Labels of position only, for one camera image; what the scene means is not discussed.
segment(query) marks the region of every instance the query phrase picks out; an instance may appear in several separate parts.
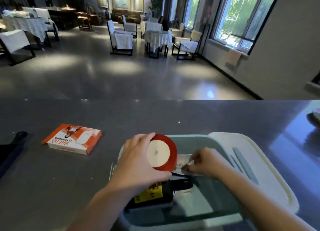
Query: gray countertop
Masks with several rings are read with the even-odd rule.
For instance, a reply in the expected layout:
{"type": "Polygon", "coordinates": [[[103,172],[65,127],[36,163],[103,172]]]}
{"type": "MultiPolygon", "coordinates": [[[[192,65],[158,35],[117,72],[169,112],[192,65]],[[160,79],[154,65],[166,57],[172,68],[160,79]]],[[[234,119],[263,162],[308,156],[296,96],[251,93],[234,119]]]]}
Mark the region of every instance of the gray countertop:
{"type": "MultiPolygon", "coordinates": [[[[236,132],[254,140],[300,203],[298,216],[320,230],[320,130],[306,115],[320,101],[1,100],[0,144],[32,134],[0,180],[1,230],[64,230],[109,180],[111,163],[138,133],[236,132]],[[61,123],[102,130],[89,156],[41,141],[61,123]]],[[[225,230],[245,230],[235,224],[225,230]]]]}

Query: yellow label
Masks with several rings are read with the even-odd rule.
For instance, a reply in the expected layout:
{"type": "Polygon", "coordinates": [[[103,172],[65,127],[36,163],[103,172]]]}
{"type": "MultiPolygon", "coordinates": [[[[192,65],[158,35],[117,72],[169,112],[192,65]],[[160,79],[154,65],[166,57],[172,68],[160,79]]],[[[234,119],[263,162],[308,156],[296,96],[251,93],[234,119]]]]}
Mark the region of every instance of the yellow label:
{"type": "Polygon", "coordinates": [[[141,203],[145,201],[154,200],[163,197],[161,183],[156,183],[149,187],[149,189],[142,192],[140,195],[134,197],[135,203],[141,203]]]}

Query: hand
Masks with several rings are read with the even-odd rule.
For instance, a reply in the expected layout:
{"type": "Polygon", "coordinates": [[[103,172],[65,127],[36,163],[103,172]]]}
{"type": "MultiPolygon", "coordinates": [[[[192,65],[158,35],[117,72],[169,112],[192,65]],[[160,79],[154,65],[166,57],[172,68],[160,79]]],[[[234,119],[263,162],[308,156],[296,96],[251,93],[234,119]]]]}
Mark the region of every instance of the hand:
{"type": "Polygon", "coordinates": [[[155,133],[138,134],[124,144],[124,149],[112,178],[107,186],[132,190],[132,196],[140,194],[150,185],[167,181],[172,174],[151,167],[147,159],[147,148],[155,133]]]}
{"type": "Polygon", "coordinates": [[[186,167],[186,170],[191,173],[220,180],[229,170],[234,170],[230,163],[213,148],[198,149],[191,159],[194,160],[194,165],[186,167]]]}

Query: orange box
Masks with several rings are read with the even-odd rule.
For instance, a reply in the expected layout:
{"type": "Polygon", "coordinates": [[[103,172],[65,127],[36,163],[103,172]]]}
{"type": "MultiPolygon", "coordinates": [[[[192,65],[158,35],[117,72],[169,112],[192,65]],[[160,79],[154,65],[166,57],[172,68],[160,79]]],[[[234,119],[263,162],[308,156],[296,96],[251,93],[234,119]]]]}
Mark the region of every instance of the orange box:
{"type": "Polygon", "coordinates": [[[42,143],[50,148],[88,155],[101,135],[97,129],[61,124],[42,143]]]}

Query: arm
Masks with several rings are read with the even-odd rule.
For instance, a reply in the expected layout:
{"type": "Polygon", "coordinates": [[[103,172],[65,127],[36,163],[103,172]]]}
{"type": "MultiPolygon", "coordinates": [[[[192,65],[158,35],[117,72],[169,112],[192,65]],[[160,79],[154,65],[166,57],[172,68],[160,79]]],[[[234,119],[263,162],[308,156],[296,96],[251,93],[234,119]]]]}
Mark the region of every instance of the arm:
{"type": "Polygon", "coordinates": [[[257,185],[234,169],[215,149],[197,150],[187,170],[220,180],[249,212],[260,230],[315,231],[310,225],[267,197],[257,185]]]}
{"type": "Polygon", "coordinates": [[[154,183],[170,179],[170,172],[157,171],[148,162],[147,148],[154,135],[139,134],[126,141],[110,182],[67,231],[110,230],[131,198],[154,183]]]}

